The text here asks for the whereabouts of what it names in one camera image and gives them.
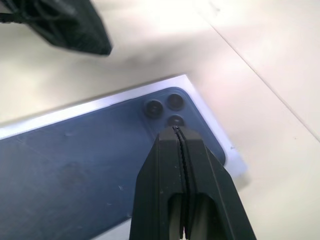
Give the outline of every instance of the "clamp jaw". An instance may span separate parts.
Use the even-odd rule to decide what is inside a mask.
[[[129,240],[255,240],[233,180],[200,135],[168,127],[138,174]]]
[[[0,0],[0,23],[29,25],[50,44],[109,55],[103,23],[89,0]]]

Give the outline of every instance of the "black clamp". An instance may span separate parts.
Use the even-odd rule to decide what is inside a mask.
[[[200,135],[168,127],[136,180],[130,240],[255,240],[232,178]]]

